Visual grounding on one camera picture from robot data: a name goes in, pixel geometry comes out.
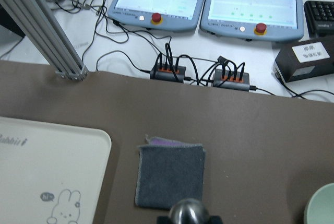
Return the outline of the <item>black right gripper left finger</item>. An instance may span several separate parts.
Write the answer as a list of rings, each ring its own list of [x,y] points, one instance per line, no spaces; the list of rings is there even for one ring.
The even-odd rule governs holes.
[[[172,222],[168,216],[158,216],[156,224],[172,224]]]

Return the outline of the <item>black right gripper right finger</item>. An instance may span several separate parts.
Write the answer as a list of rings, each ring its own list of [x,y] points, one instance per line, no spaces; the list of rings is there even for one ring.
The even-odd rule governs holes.
[[[210,216],[209,224],[223,224],[223,221],[220,216]]]

